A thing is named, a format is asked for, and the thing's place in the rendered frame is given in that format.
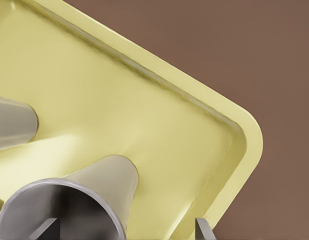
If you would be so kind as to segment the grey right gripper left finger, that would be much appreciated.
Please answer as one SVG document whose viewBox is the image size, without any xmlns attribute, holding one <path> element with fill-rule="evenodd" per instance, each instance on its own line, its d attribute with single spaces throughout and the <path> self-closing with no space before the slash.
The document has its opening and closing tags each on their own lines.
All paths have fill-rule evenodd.
<svg viewBox="0 0 309 240">
<path fill-rule="evenodd" d="M 30 240 L 60 240 L 60 220 L 48 218 L 30 236 Z"/>
</svg>

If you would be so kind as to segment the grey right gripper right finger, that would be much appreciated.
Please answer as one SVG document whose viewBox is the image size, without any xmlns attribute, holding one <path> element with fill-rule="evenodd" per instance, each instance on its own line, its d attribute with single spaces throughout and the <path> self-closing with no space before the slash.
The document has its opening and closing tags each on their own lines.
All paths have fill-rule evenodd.
<svg viewBox="0 0 309 240">
<path fill-rule="evenodd" d="M 213 230 L 204 218 L 195 219 L 195 240 L 216 240 Z"/>
</svg>

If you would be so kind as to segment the white IKEA cup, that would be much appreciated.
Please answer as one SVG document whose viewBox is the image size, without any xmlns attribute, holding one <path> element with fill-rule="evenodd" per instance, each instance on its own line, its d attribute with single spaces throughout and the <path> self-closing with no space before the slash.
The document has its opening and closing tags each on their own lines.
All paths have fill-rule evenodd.
<svg viewBox="0 0 309 240">
<path fill-rule="evenodd" d="M 28 143 L 38 126 L 37 114 L 31 106 L 0 96 L 0 150 Z"/>
<path fill-rule="evenodd" d="M 60 240 L 126 240 L 138 171 L 111 155 L 61 178 L 17 190 L 0 210 L 0 240 L 31 240 L 47 219 L 60 221 Z"/>
</svg>

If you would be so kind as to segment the pale yellow plastic tray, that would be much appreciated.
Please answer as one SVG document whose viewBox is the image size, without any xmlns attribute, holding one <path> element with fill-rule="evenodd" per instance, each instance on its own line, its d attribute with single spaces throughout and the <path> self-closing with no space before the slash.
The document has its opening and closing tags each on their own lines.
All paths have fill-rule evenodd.
<svg viewBox="0 0 309 240">
<path fill-rule="evenodd" d="M 215 227 L 263 151 L 248 111 L 62 0 L 0 0 L 0 97 L 39 122 L 0 150 L 0 199 L 122 155 L 139 175 L 129 239 Z"/>
</svg>

